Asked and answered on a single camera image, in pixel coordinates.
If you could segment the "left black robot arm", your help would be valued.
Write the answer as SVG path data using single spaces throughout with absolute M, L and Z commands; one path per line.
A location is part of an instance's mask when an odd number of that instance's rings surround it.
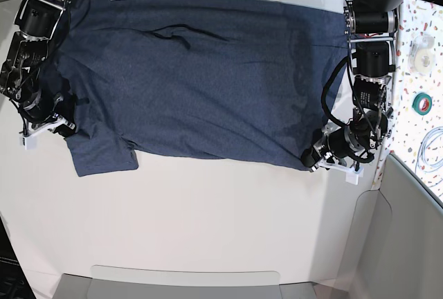
M 347 55 L 337 64 L 323 87 L 321 106 L 330 124 L 302 156 L 311 171 L 320 167 L 354 176 L 361 165 L 374 160 L 374 151 L 388 135 L 392 107 L 388 83 L 395 72 L 395 36 L 399 30 L 399 6 L 403 0 L 344 0 Z M 354 105 L 348 123 L 336 118 L 326 96 L 341 69 L 345 69 Z

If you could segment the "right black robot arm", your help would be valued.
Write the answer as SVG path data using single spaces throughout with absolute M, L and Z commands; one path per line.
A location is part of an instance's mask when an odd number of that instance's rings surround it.
M 23 122 L 24 138 L 49 130 L 63 137 L 75 133 L 74 100 L 45 90 L 39 75 L 62 45 L 54 41 L 57 25 L 69 16 L 69 0 L 22 0 L 14 33 L 1 66 L 1 94 L 13 104 Z

